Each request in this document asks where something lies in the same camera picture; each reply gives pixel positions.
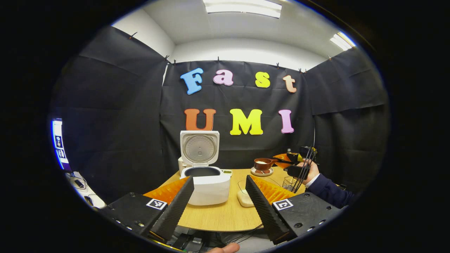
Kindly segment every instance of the yellow letter m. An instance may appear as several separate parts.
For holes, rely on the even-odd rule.
[[[262,135],[261,110],[253,109],[248,118],[245,117],[241,109],[231,109],[229,112],[233,115],[233,129],[229,132],[231,135],[238,136],[241,134],[239,125],[245,135],[248,133],[250,126],[252,127],[250,130],[251,135]]]

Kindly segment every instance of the ceiling light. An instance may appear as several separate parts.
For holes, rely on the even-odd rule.
[[[266,0],[203,0],[208,13],[242,12],[273,18],[281,15],[281,5]]]
[[[342,50],[347,50],[355,46],[349,37],[347,37],[342,32],[333,35],[330,41],[340,47]]]

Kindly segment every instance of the saucer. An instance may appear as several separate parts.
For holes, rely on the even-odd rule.
[[[265,174],[261,174],[261,173],[257,173],[256,171],[256,169],[255,169],[255,167],[252,167],[251,169],[250,169],[250,171],[252,172],[252,174],[253,175],[255,175],[255,176],[269,176],[269,175],[272,175],[272,173],[274,173],[274,169],[273,168],[270,168],[269,169],[269,173],[265,173]]]

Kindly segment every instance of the brown bowl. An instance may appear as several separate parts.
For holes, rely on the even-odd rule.
[[[268,159],[268,158],[256,158],[255,159],[255,169],[257,171],[268,171],[270,167],[278,160]]]

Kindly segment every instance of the white sponge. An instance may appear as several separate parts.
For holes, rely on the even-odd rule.
[[[238,191],[238,199],[239,203],[241,203],[243,207],[248,208],[253,206],[252,199],[250,198],[246,190]]]

